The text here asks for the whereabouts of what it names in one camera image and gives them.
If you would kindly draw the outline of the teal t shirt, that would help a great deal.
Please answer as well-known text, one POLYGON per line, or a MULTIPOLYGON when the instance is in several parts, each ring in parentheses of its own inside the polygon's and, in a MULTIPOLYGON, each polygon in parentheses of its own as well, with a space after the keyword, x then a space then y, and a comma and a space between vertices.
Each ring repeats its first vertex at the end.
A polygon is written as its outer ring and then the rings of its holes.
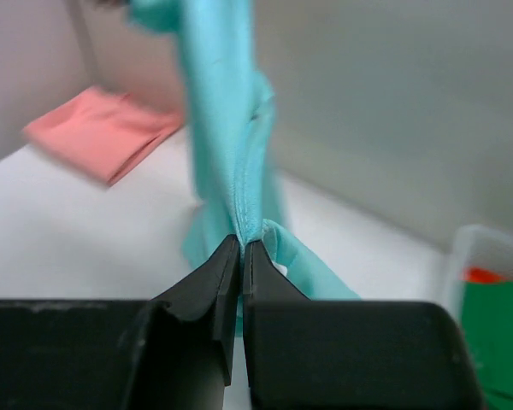
POLYGON ((355 292, 285 228, 268 158, 274 93, 254 58, 251 2, 131 1, 127 12, 133 24, 177 39, 201 202, 182 244, 190 266, 203 265, 233 234, 241 246, 262 241, 305 296, 355 299, 355 292))

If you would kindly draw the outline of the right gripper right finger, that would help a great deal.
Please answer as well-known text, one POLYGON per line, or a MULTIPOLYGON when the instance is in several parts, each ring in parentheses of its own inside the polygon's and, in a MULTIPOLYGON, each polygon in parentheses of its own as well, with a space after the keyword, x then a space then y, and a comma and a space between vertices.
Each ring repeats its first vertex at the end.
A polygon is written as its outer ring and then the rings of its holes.
POLYGON ((483 406, 463 336, 437 304, 310 300, 254 242, 243 310, 255 409, 483 406))

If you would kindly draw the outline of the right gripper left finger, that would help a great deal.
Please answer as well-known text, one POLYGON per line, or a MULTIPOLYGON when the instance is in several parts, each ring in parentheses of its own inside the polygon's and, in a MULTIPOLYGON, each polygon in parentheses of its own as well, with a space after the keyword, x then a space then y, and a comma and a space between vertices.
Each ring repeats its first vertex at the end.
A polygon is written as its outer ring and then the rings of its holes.
POLYGON ((207 261, 150 302, 131 409, 221 409, 232 382, 239 241, 226 236, 207 261))

